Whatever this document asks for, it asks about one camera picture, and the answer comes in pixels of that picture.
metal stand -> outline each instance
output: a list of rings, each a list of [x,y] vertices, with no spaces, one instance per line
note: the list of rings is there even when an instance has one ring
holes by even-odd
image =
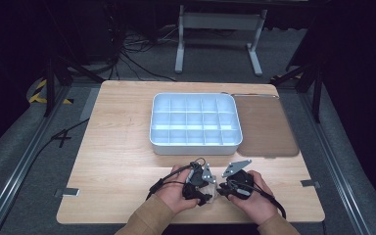
[[[262,10],[260,15],[238,15],[238,14],[214,14],[214,13],[189,13],[184,11],[184,6],[179,8],[179,42],[176,51],[175,72],[182,73],[184,62],[184,28],[215,28],[234,30],[253,30],[255,38],[253,43],[247,44],[250,60],[252,61],[255,75],[261,76],[262,71],[259,64],[256,48],[258,46],[261,30],[264,25],[267,10]]]
[[[282,76],[274,76],[270,84],[278,86],[281,83],[295,77],[296,75],[302,74],[301,79],[296,84],[295,89],[299,93],[306,93],[310,86],[314,83],[313,97],[312,97],[312,114],[316,122],[320,123],[319,120],[319,106],[320,106],[320,95],[322,90],[322,74],[320,71],[320,64],[310,64],[299,67],[295,70],[289,71]]]

light wood tabletop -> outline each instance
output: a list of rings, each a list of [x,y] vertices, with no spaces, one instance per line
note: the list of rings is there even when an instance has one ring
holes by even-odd
[[[149,188],[170,173],[173,165],[188,165],[199,156],[160,156],[149,139],[153,99],[161,92],[227,92],[278,95],[269,84],[105,81],[88,122],[68,188],[77,197],[62,199],[57,219],[62,224],[126,223],[145,201]],[[289,158],[202,156],[217,182],[229,163],[251,159],[245,170],[262,174],[282,204],[289,221],[324,219],[314,187],[303,187],[310,176],[301,153]],[[249,223],[225,197],[178,214],[172,223]]]

tray compartment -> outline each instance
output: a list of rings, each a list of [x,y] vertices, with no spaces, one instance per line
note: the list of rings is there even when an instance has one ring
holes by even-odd
[[[232,155],[243,140],[233,97],[160,93],[153,101],[150,140],[159,155]]]

forearm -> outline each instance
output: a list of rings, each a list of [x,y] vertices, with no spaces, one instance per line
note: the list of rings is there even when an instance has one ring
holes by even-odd
[[[159,235],[174,217],[172,210],[155,194],[143,203],[116,234]]]
[[[258,227],[258,232],[260,235],[299,235],[300,233],[296,230],[292,224],[290,224],[286,219],[284,219],[280,214],[276,214],[266,222]]]

gray carpet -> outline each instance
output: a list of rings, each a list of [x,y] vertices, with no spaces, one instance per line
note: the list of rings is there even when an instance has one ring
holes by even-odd
[[[234,32],[225,36],[194,31],[187,35],[184,71],[175,74],[174,60],[176,43],[169,41],[147,52],[130,54],[132,60],[148,71],[172,77],[178,81],[247,82],[267,83],[276,74],[285,73],[285,68],[304,30],[264,31],[258,45],[258,58],[263,70],[262,77],[253,74],[245,43],[249,33]],[[111,79],[167,80],[141,70],[126,58],[117,64]],[[110,72],[101,74],[104,78]],[[88,118],[97,96],[98,85],[86,77],[77,77],[66,98],[71,105],[62,105],[43,137],[40,146],[62,129],[69,128]],[[293,90],[280,89],[280,98],[287,117],[303,152],[306,165],[313,180],[321,185],[317,193],[326,218],[322,223],[294,223],[302,234],[356,234],[345,204],[328,170],[324,152],[310,126],[308,115],[300,95]],[[8,130],[0,140],[0,192],[11,175],[18,160],[42,120],[44,104],[32,104],[30,109]],[[376,193],[360,167],[356,155],[335,113],[327,92],[323,89],[321,103],[321,126],[336,154],[337,161],[350,183],[359,209],[371,234],[376,234]],[[121,225],[62,225],[56,220],[61,199],[54,197],[57,189],[67,185],[86,123],[71,131],[60,148],[60,141],[51,142],[38,156],[31,168],[14,205],[2,226],[0,234],[113,234]],[[255,234],[254,225],[172,225],[166,234]]]

